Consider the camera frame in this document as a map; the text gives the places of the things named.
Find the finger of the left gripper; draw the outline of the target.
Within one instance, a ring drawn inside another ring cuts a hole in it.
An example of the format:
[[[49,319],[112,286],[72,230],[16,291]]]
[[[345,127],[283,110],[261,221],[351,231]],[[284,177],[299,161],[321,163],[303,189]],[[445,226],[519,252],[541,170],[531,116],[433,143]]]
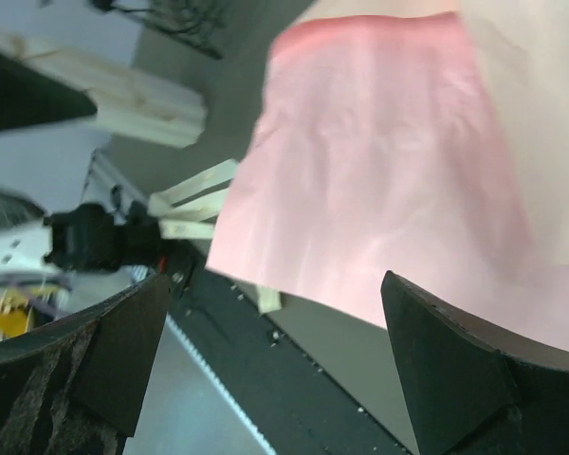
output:
[[[93,118],[97,111],[83,92],[0,53],[0,133]]]

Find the beige ribbon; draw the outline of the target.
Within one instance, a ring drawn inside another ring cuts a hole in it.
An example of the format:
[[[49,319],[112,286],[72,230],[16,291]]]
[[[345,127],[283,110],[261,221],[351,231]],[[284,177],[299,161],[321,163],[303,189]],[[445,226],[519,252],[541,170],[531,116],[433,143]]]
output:
[[[166,240],[206,240],[214,237],[215,223],[224,210],[232,213],[229,182],[235,178],[238,161],[228,159],[167,190],[154,192],[148,201],[149,214],[158,220]]]

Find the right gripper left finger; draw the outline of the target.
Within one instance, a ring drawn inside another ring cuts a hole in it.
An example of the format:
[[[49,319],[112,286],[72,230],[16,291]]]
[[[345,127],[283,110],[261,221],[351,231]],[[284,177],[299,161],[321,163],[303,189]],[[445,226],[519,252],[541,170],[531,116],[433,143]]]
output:
[[[172,301],[154,275],[0,342],[0,454],[120,454]]]

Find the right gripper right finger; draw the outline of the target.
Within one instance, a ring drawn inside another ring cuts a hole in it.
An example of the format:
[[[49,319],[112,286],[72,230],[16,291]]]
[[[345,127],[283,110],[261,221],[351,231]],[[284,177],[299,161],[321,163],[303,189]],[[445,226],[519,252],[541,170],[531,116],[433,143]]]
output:
[[[569,352],[393,272],[381,297],[420,453],[569,454]]]

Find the pink wrapping paper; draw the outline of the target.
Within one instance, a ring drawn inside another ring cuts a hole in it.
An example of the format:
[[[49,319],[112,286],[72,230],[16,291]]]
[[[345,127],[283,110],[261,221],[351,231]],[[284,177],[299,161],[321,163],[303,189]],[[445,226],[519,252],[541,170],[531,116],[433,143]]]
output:
[[[569,351],[569,1],[315,1],[209,270],[384,326],[394,272]]]

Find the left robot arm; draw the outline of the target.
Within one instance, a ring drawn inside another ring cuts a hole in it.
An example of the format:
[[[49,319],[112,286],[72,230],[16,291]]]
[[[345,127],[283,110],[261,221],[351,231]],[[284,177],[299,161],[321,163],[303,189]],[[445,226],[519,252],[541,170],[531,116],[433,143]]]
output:
[[[95,118],[98,107],[66,86],[0,52],[0,134]],[[125,221],[97,203],[46,213],[0,191],[0,287],[26,275],[68,271],[110,273],[127,265],[153,266],[165,255],[156,219],[134,203]]]

